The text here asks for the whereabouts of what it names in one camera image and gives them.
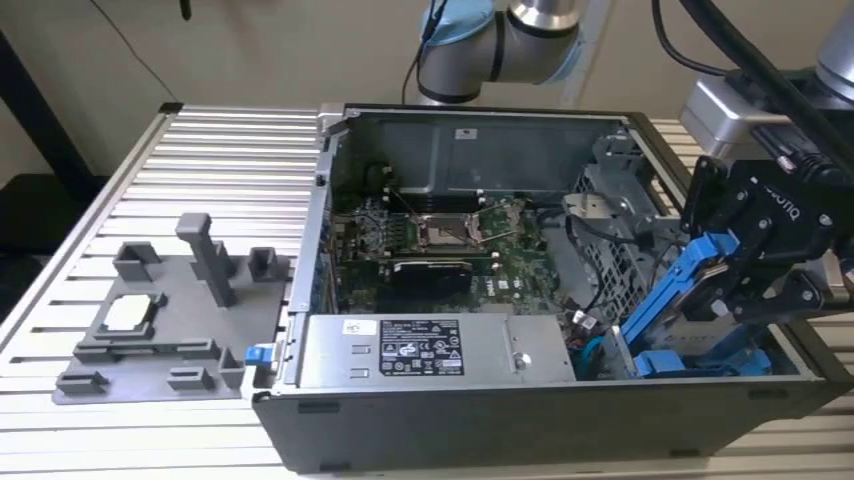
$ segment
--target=gray fixture post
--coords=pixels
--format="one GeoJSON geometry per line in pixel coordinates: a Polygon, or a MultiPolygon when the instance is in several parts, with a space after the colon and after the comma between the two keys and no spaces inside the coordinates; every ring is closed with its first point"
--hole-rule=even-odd
{"type": "Polygon", "coordinates": [[[190,244],[197,257],[194,269],[199,280],[205,280],[211,295],[221,307],[237,302],[235,292],[229,285],[227,268],[221,259],[217,245],[211,241],[211,216],[207,213],[185,213],[175,227],[175,235],[190,244]]]}

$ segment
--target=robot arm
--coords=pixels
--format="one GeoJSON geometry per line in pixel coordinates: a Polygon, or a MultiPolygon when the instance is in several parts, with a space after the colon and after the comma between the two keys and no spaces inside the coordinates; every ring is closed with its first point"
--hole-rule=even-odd
{"type": "Polygon", "coordinates": [[[492,0],[448,0],[429,14],[419,103],[465,104],[484,82],[541,84],[569,74],[582,44],[576,0],[514,0],[505,12],[492,0]]]}
{"type": "MultiPolygon", "coordinates": [[[[770,114],[742,121],[740,127],[764,154],[726,158],[729,150],[718,149],[718,158],[700,159],[682,217],[692,241],[624,324],[622,335],[640,376],[756,374],[770,364],[764,352],[746,345],[769,324],[854,309],[841,271],[853,253],[854,222],[846,209],[854,182],[846,172],[854,156],[826,118],[850,127],[854,104],[841,104],[845,92],[834,94],[833,85],[820,83],[826,66],[818,75],[798,72],[794,85],[784,79],[781,88],[780,72],[768,70],[768,60],[741,35],[726,31],[729,22],[721,31],[710,27],[702,15],[716,17],[716,25],[725,23],[714,5],[708,1],[684,5],[745,67],[722,80],[733,89],[717,98],[734,99],[729,105],[762,104],[766,110],[797,113],[790,122],[770,114]],[[821,111],[814,105],[824,106],[821,111]],[[774,121],[764,123],[761,118],[774,121]]],[[[854,5],[845,17],[854,20],[854,5]]],[[[849,24],[842,21],[837,32],[849,32],[849,24]]],[[[700,90],[712,95],[708,88],[700,90]]]]}

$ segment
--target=cable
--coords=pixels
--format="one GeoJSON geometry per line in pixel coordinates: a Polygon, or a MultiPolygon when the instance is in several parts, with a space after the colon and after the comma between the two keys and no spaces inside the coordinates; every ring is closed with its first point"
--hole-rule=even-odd
{"type": "Polygon", "coordinates": [[[854,177],[854,146],[756,45],[748,41],[718,7],[709,0],[681,0],[681,3],[709,39],[768,94],[780,112],[792,119],[837,166],[854,177]]]}
{"type": "Polygon", "coordinates": [[[430,0],[430,15],[427,16],[427,22],[425,24],[425,31],[422,32],[422,42],[418,46],[418,51],[415,52],[415,58],[413,59],[413,63],[410,64],[410,68],[406,71],[406,77],[403,78],[403,85],[401,86],[401,104],[406,105],[406,87],[410,84],[410,78],[413,77],[413,72],[418,68],[421,73],[422,68],[422,56],[425,55],[425,50],[427,49],[427,42],[433,38],[434,33],[437,33],[437,27],[439,26],[439,22],[442,21],[442,17],[445,15],[445,6],[448,5],[449,0],[442,2],[439,9],[437,10],[437,0],[430,0]]]}
{"type": "Polygon", "coordinates": [[[650,283],[646,286],[648,290],[653,290],[653,287],[656,286],[656,279],[658,277],[658,267],[661,266],[662,262],[665,261],[665,257],[668,256],[668,252],[670,251],[670,249],[673,247],[678,247],[678,246],[680,246],[680,244],[676,241],[670,242],[670,244],[665,247],[662,252],[656,256],[656,261],[653,262],[653,274],[650,275],[650,283]]]}
{"type": "Polygon", "coordinates": [[[377,227],[377,236],[379,239],[379,244],[381,246],[383,245],[383,242],[386,241],[386,239],[383,238],[383,226],[379,223],[379,220],[377,220],[373,216],[370,216],[366,213],[337,213],[335,214],[337,217],[342,217],[342,218],[367,218],[371,223],[374,224],[374,226],[377,227]]]}
{"type": "Polygon", "coordinates": [[[578,257],[582,259],[582,261],[588,265],[590,265],[590,268],[593,268],[594,274],[597,275],[597,283],[598,283],[597,293],[594,293],[593,298],[590,299],[590,302],[588,302],[588,306],[582,309],[584,312],[589,312],[593,309],[593,307],[597,305],[597,302],[600,301],[600,298],[605,293],[605,277],[602,275],[602,271],[600,271],[600,269],[597,268],[597,264],[593,258],[590,257],[590,255],[588,254],[582,246],[578,244],[578,238],[573,233],[573,221],[570,220],[569,217],[564,222],[564,230],[566,232],[566,238],[570,241],[570,244],[573,245],[573,247],[576,247],[578,257]]]}
{"type": "Polygon", "coordinates": [[[605,233],[602,230],[598,230],[593,225],[590,225],[590,223],[588,223],[588,220],[585,220],[582,217],[580,217],[576,214],[570,214],[569,218],[572,218],[576,222],[578,222],[580,226],[582,227],[582,229],[590,233],[592,235],[600,237],[604,240],[608,240],[612,243],[617,243],[618,245],[637,245],[638,241],[633,238],[621,238],[616,235],[612,235],[610,233],[605,233]]]}
{"type": "Polygon", "coordinates": [[[670,43],[668,32],[665,31],[665,20],[662,20],[661,0],[653,0],[653,25],[656,25],[656,35],[658,36],[658,43],[662,44],[665,52],[668,52],[668,55],[670,55],[670,58],[673,58],[677,63],[697,72],[706,73],[717,77],[722,77],[724,75],[726,75],[728,71],[722,68],[713,67],[712,65],[706,65],[705,63],[700,63],[698,61],[692,60],[689,57],[682,55],[677,50],[677,47],[674,47],[673,43],[670,43]]]}
{"type": "Polygon", "coordinates": [[[178,102],[178,97],[175,96],[175,94],[173,93],[173,90],[170,89],[169,85],[166,84],[166,82],[163,81],[163,79],[158,76],[158,74],[155,73],[155,71],[151,69],[151,67],[149,66],[149,64],[146,63],[146,60],[143,60],[143,58],[139,56],[139,54],[137,53],[137,50],[134,49],[134,45],[131,45],[131,41],[129,40],[129,38],[125,36],[125,33],[122,33],[122,30],[119,29],[119,26],[117,25],[117,23],[113,21],[113,18],[110,18],[110,15],[107,15],[107,12],[105,11],[105,9],[102,8],[102,6],[98,4],[98,2],[95,0],[90,0],[90,3],[93,4],[93,6],[98,9],[98,11],[101,12],[102,16],[105,17],[105,20],[107,20],[107,23],[110,23],[110,26],[113,27],[113,29],[117,31],[117,33],[119,34],[119,37],[122,38],[122,41],[125,42],[125,45],[129,47],[129,50],[131,51],[131,55],[134,55],[134,58],[137,58],[137,61],[141,63],[141,65],[146,68],[146,70],[149,70],[149,73],[151,73],[151,76],[155,77],[155,79],[158,80],[158,83],[161,83],[161,86],[163,87],[163,89],[166,90],[166,92],[170,94],[170,97],[173,98],[174,102],[178,102]]]}

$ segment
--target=sticker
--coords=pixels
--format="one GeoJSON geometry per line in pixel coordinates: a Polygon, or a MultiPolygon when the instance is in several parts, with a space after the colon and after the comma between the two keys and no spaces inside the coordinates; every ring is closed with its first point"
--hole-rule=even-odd
{"type": "Polygon", "coordinates": [[[379,342],[383,375],[465,374],[457,320],[381,320],[379,342]]]}
{"type": "Polygon", "coordinates": [[[454,139],[456,140],[477,140],[478,139],[478,129],[477,128],[458,128],[454,131],[454,139]]]}
{"type": "Polygon", "coordinates": [[[377,320],[345,320],[345,335],[377,335],[377,320]]]}

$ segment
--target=white label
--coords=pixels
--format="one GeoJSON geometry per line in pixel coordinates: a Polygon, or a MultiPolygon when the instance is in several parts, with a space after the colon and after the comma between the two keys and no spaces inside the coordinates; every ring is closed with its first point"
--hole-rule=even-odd
{"type": "Polygon", "coordinates": [[[477,140],[478,129],[477,128],[458,128],[454,131],[454,138],[457,140],[477,140]]]}
{"type": "Polygon", "coordinates": [[[377,320],[345,320],[345,335],[377,335],[377,320]]]}
{"type": "Polygon", "coordinates": [[[590,330],[596,326],[597,326],[597,319],[593,317],[588,317],[588,319],[582,322],[582,327],[590,330]]]}

